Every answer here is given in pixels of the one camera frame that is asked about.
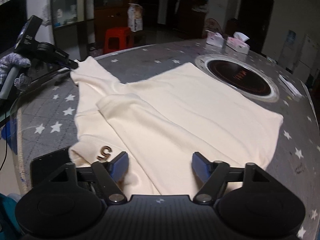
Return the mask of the hand in grey knit glove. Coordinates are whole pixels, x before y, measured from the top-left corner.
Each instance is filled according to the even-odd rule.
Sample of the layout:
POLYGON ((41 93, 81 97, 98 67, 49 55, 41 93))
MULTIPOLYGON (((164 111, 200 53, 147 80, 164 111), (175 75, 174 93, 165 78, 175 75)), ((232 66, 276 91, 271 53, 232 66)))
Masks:
MULTIPOLYGON (((1 58, 1 88, 12 68, 17 68, 20 72, 21 69, 29 69, 30 67, 31 61, 17 53, 10 53, 1 58)), ((20 91, 25 91, 30 83, 31 78, 24 72, 14 79, 14 86, 20 91)))

